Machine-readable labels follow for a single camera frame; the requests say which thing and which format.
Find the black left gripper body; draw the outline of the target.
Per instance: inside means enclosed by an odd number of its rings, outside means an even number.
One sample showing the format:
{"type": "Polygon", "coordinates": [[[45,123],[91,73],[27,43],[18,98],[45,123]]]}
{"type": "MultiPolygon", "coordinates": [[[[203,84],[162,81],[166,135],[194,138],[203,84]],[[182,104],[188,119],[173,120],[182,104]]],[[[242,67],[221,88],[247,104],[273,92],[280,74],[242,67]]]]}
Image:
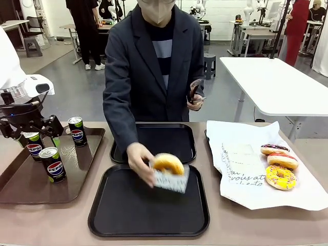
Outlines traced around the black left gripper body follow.
{"type": "Polygon", "coordinates": [[[40,129],[43,127],[43,116],[41,115],[42,109],[43,105],[40,101],[20,105],[2,105],[1,111],[3,116],[1,116],[1,120],[8,121],[16,128],[22,127],[25,129],[34,126],[40,129]]]}

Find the person's right hand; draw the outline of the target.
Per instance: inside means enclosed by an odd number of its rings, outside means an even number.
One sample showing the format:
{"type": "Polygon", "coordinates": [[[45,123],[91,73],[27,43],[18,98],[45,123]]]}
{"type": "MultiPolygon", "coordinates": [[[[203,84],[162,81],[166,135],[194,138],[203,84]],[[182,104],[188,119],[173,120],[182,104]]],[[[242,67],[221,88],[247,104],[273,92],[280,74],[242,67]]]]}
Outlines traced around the person's right hand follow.
{"type": "Polygon", "coordinates": [[[154,156],[142,144],[134,142],[130,144],[126,153],[130,168],[151,188],[154,187],[155,176],[153,170],[145,163],[152,161],[154,156]]]}

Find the person's left hand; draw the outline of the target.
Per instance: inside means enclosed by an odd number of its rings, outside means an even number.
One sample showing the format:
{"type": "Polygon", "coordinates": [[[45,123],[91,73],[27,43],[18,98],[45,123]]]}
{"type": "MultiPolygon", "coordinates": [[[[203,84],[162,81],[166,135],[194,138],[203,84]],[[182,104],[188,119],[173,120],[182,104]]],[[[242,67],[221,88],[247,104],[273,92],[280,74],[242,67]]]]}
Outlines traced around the person's left hand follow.
{"type": "Polygon", "coordinates": [[[195,94],[192,100],[187,102],[188,109],[192,111],[199,111],[203,105],[204,99],[205,98],[203,96],[195,94]]]}

